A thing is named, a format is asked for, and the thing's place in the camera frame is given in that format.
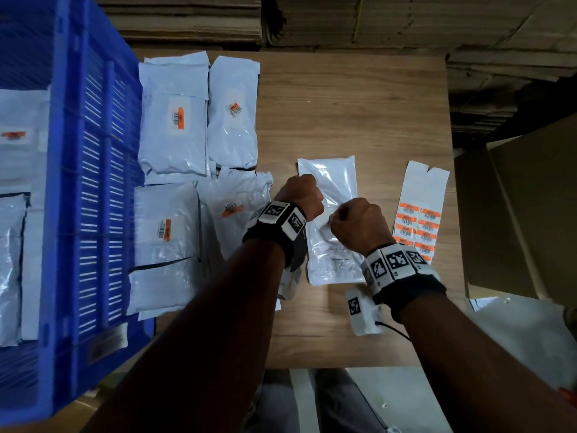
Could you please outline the person's left hand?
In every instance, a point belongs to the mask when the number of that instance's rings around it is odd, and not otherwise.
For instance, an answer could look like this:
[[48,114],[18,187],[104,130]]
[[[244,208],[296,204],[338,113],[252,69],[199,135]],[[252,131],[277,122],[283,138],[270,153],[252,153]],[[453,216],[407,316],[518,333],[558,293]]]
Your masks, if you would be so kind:
[[290,177],[275,196],[275,201],[294,203],[299,206],[307,218],[307,176],[295,175]]

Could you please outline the person's right hand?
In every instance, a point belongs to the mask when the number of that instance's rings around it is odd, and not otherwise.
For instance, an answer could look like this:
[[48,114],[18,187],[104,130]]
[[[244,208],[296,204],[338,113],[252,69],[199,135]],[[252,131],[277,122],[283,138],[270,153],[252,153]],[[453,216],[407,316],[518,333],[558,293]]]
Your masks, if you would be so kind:
[[396,243],[381,208],[357,197],[344,204],[356,205],[356,226],[348,234],[334,234],[336,239],[347,249],[367,257],[376,249]]

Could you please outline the clear white plastic packet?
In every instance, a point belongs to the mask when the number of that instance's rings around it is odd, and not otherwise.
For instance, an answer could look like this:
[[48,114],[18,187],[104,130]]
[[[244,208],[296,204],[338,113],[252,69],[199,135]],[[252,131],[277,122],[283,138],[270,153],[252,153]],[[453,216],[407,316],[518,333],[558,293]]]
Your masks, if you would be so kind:
[[344,247],[331,232],[330,216],[358,196],[355,157],[299,159],[299,175],[311,174],[322,193],[323,213],[306,225],[307,276],[312,286],[364,283],[362,256]]

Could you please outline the person's right forearm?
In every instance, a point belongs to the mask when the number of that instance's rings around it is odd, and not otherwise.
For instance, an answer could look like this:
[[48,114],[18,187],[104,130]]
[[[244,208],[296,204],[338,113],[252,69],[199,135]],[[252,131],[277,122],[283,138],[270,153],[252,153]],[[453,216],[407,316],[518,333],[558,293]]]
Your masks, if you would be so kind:
[[577,410],[445,296],[399,317],[453,432],[577,433]]

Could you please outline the person's left forearm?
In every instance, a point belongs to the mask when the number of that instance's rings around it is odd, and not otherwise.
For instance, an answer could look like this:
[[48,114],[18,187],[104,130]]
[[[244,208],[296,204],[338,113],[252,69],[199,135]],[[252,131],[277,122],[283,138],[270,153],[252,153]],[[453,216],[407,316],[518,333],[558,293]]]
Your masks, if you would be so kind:
[[232,433],[263,377],[285,254],[245,242],[137,360],[81,433]]

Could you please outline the black left wristband with markers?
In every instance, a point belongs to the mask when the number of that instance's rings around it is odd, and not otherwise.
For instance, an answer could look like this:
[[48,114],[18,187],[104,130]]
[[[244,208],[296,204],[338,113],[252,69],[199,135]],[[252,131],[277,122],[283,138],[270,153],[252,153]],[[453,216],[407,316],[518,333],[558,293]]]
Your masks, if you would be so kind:
[[242,242],[261,239],[278,244],[285,254],[285,269],[295,272],[307,255],[306,224],[304,211],[299,205],[272,201],[253,213]]

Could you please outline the black wristband with markers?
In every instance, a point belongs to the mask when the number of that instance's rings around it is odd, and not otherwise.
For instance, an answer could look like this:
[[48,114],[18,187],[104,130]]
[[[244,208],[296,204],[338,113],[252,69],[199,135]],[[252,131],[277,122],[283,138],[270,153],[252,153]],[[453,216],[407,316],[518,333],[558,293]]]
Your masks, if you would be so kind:
[[242,242],[261,239],[278,244],[285,254],[285,269],[295,272],[307,255],[306,224],[304,211],[299,205],[272,201],[253,213]]
[[436,270],[415,247],[391,244],[377,247],[361,263],[369,298],[391,310],[391,317],[403,324],[400,313],[415,299],[431,294],[446,297],[446,287]]

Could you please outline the black right wristband with markers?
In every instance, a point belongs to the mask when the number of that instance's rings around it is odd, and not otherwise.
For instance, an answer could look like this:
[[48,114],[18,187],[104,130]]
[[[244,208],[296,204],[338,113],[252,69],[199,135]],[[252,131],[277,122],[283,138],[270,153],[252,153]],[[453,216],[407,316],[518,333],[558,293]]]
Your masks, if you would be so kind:
[[361,263],[369,298],[391,310],[391,317],[403,324],[400,313],[415,299],[431,294],[446,297],[446,287],[436,270],[415,247],[391,244],[377,247]]

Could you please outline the crumpled white labelled packet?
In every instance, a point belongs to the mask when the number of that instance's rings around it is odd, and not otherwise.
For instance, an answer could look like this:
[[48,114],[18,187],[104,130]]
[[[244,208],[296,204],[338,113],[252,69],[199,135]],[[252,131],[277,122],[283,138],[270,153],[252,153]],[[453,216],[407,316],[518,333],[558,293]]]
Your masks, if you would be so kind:
[[200,200],[208,207],[219,242],[228,260],[241,246],[249,220],[270,203],[271,173],[222,167],[215,180],[199,181]]

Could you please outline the orange sticker label sheet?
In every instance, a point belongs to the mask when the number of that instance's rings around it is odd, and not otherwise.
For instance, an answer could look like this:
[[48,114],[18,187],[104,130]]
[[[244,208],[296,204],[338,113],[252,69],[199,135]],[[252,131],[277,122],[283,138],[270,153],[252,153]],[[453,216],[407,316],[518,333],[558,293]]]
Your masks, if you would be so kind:
[[393,238],[415,247],[427,263],[435,255],[450,172],[409,161],[392,227]]

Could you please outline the narrow white labelled packet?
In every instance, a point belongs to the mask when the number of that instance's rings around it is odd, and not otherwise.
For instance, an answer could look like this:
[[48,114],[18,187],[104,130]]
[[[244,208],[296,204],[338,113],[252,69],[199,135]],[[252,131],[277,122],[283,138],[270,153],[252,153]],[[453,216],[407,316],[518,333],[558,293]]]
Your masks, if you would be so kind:
[[218,56],[208,76],[209,158],[218,166],[256,167],[256,108],[260,64],[239,57]]

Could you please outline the large white labelled packet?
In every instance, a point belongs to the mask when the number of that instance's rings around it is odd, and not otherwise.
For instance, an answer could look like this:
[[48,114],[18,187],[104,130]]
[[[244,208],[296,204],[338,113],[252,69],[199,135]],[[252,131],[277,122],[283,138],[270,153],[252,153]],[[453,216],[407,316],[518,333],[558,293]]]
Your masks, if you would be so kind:
[[205,51],[139,64],[139,164],[145,174],[207,175],[209,68]]

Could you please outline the white packet with black edge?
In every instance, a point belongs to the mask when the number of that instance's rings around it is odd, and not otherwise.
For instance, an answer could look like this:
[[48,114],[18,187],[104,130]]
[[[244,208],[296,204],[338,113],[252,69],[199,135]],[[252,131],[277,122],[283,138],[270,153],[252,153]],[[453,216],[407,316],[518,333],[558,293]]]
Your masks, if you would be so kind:
[[141,186],[134,192],[135,261],[126,313],[139,321],[180,311],[201,283],[196,185]]

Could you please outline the person's right leg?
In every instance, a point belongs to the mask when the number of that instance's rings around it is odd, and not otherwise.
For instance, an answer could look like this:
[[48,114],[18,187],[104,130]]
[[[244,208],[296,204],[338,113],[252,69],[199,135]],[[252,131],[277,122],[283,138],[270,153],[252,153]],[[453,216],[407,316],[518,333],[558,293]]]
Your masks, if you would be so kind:
[[386,433],[387,425],[344,368],[309,369],[320,433]]

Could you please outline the person's leg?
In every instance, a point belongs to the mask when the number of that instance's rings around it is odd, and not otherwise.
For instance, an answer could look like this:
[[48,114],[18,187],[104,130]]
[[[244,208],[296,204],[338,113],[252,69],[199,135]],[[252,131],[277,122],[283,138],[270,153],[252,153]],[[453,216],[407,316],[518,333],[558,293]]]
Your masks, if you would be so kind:
[[288,369],[264,371],[240,433],[300,433],[297,399]]
[[320,433],[386,433],[387,425],[344,368],[309,369]]

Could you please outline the brown cardboard box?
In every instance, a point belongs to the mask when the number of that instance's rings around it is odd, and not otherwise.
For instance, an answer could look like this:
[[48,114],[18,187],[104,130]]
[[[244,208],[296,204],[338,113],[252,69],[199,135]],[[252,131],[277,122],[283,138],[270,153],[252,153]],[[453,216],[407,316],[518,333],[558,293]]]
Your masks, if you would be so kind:
[[454,167],[469,286],[577,308],[577,113]]

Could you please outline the person's left leg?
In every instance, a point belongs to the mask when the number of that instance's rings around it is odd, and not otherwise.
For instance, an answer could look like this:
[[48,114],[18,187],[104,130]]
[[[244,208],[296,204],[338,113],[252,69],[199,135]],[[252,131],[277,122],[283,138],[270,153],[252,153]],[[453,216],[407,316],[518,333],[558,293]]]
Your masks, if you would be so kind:
[[300,433],[297,399],[288,369],[264,371],[240,433]]

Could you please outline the stack of flat cardboard sheets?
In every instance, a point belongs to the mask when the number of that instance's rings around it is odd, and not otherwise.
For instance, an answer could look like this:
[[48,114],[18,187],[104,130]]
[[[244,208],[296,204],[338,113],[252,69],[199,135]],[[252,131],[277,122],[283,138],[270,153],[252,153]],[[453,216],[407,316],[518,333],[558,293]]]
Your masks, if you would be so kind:
[[95,0],[127,41],[262,44],[261,0]]
[[262,0],[272,47],[577,53],[577,0]]
[[577,50],[460,47],[445,66],[454,148],[522,136],[577,112]]

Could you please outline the white paper sheet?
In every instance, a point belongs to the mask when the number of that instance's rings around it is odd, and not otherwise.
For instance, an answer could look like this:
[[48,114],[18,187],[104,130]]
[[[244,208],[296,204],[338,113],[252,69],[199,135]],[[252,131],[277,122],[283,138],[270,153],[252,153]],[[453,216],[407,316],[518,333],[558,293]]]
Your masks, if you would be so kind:
[[549,386],[577,392],[577,341],[562,306],[508,295],[469,299],[469,318]]

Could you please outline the blue plastic crate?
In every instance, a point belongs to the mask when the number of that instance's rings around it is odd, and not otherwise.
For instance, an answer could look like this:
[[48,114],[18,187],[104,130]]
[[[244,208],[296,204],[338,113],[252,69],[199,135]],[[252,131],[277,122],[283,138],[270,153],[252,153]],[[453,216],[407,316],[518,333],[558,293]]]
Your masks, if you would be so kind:
[[0,88],[51,89],[39,339],[0,348],[0,426],[46,419],[144,348],[139,60],[94,0],[0,0]]

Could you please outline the plain white packet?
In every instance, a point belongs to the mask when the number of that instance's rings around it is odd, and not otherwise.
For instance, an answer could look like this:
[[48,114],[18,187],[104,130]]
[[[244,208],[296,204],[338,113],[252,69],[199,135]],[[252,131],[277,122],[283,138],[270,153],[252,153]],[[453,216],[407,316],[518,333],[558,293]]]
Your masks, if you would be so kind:
[[38,339],[40,325],[41,268],[44,211],[28,208],[24,224],[21,338]]

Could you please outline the white packet with orange label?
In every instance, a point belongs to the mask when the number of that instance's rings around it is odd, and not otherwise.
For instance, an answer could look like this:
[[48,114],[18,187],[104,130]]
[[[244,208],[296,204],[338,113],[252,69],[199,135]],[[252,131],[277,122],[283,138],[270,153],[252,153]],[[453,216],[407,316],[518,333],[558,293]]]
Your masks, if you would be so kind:
[[0,89],[0,195],[29,193],[46,166],[49,89]]

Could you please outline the shiny silver packet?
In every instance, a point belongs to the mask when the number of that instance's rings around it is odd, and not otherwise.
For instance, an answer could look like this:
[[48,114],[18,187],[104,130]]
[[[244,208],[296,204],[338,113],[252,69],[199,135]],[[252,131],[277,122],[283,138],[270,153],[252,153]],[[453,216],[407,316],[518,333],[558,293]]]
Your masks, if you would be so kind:
[[0,197],[0,348],[18,345],[21,315],[21,254],[26,199]]

